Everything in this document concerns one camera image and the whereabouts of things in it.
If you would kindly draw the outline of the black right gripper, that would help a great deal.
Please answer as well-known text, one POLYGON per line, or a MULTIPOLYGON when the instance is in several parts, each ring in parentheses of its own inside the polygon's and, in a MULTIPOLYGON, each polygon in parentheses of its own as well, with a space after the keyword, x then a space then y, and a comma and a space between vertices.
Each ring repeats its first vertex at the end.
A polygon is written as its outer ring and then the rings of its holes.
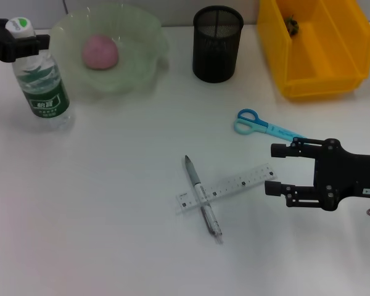
POLYGON ((347 152, 337 139, 293 138, 289 146, 272 144, 271 156, 315 158, 314 187, 265 181, 265 194, 283 195, 287 207, 332 212, 347 197, 370 198, 370 155, 347 152))

